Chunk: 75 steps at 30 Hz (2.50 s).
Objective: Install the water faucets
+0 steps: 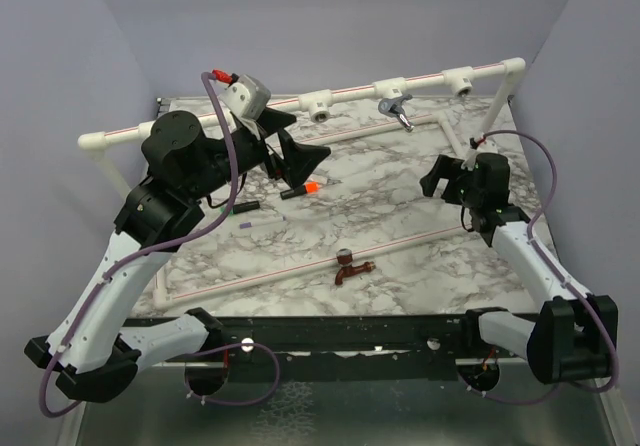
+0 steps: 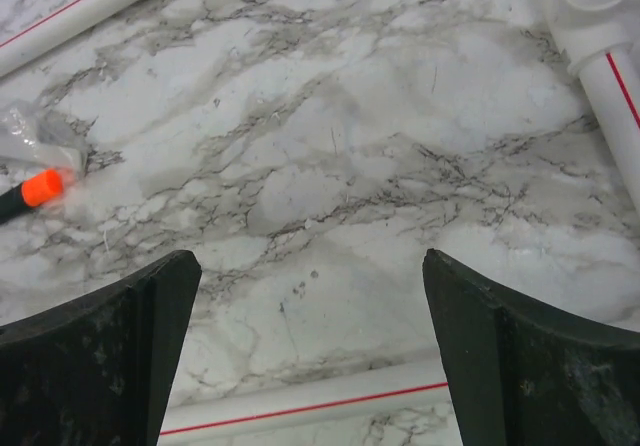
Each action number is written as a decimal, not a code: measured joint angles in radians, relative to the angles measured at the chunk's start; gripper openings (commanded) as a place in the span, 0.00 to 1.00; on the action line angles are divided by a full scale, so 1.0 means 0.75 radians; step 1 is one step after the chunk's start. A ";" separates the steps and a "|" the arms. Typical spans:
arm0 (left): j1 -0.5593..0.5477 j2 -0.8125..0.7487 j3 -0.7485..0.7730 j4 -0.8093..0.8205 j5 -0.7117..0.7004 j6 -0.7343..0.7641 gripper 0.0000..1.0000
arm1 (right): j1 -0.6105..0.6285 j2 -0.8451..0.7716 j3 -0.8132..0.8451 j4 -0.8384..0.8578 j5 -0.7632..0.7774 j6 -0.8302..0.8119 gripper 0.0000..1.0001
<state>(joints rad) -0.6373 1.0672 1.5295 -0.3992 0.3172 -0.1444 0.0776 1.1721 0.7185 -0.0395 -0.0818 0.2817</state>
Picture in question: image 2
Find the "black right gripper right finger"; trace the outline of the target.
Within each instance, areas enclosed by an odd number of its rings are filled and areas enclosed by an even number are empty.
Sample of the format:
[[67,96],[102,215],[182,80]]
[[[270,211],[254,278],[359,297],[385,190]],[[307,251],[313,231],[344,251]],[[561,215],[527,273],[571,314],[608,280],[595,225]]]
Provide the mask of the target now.
[[463,444],[638,444],[638,333],[517,292],[439,250],[422,271]]

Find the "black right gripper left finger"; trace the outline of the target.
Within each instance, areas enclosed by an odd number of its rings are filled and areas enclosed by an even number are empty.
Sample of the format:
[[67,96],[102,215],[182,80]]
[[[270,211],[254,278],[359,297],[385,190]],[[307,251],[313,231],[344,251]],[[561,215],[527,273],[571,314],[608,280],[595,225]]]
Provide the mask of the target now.
[[2,444],[156,444],[201,276],[174,251],[2,326]]

